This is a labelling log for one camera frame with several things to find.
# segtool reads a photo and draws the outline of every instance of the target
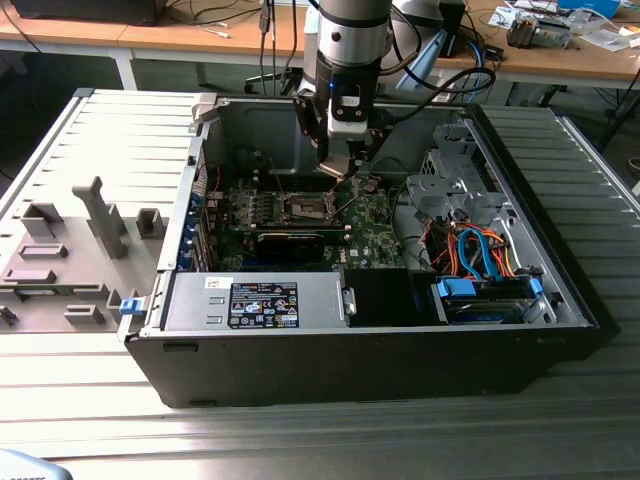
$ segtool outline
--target power supply label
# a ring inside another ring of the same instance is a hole
[[[298,284],[233,283],[228,325],[231,328],[298,328]]]

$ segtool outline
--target green circuit board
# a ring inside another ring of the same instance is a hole
[[[331,271],[339,267],[404,266],[389,225],[387,191],[378,188],[375,179],[354,179],[329,195],[258,191],[242,179],[225,190],[224,199],[226,214],[212,232],[220,271]],[[300,226],[325,237],[321,261],[274,265],[262,263],[256,256],[259,232],[273,228],[298,233]]]

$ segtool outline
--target blue clip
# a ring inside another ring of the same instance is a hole
[[[120,302],[120,314],[121,315],[144,315],[142,310],[144,303],[140,298],[127,298]]]
[[[440,298],[446,297],[475,297],[476,288],[468,278],[445,278],[438,282]]]
[[[532,278],[531,280],[529,280],[529,286],[531,287],[531,291],[536,297],[542,295],[543,290],[540,280],[538,280],[537,278]]]

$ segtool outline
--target motherboard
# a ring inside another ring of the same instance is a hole
[[[212,270],[403,267],[387,188],[373,176],[238,178],[207,197]]]

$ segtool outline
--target white table leg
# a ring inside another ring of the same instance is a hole
[[[133,66],[131,65],[133,60],[131,50],[128,48],[114,48],[110,50],[109,53],[111,54],[111,58],[116,61],[120,80],[122,81],[122,88],[124,90],[138,90],[136,77],[133,74]]]

